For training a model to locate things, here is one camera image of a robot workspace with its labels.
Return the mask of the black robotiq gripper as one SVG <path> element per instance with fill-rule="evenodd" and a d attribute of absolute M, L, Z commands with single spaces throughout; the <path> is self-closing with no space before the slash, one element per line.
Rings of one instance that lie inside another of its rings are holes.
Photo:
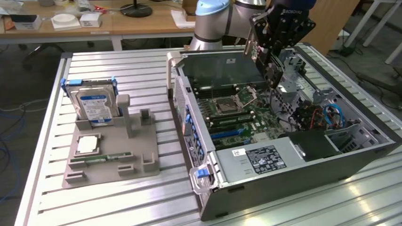
<path fill-rule="evenodd" d="M 315 27 L 308 12 L 314 0 L 272 0 L 267 9 L 249 17 L 257 47 L 283 49 L 294 46 Z"/>

